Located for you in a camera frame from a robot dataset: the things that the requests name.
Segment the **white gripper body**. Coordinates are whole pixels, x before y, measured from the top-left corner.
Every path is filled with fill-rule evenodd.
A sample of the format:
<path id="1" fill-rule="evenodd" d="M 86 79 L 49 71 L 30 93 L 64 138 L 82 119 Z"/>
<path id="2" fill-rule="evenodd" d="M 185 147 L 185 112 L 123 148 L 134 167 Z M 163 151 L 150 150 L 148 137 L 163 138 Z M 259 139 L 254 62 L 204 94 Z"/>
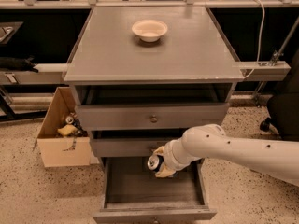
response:
<path id="1" fill-rule="evenodd" d="M 189 166 L 193 161 L 200 160 L 200 157 L 189 154 L 183 147 L 181 139 L 167 142 L 164 146 L 164 164 L 175 171 L 180 171 Z"/>

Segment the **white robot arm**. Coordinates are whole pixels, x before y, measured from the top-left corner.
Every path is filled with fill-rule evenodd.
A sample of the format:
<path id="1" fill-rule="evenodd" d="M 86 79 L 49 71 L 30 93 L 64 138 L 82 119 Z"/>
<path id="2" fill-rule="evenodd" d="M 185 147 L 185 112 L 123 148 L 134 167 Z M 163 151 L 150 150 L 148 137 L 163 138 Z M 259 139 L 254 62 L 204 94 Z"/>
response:
<path id="1" fill-rule="evenodd" d="M 299 186 L 299 143 L 233 138 L 217 124 L 192 127 L 153 151 L 148 167 L 163 178 L 200 159 L 227 160 Z"/>

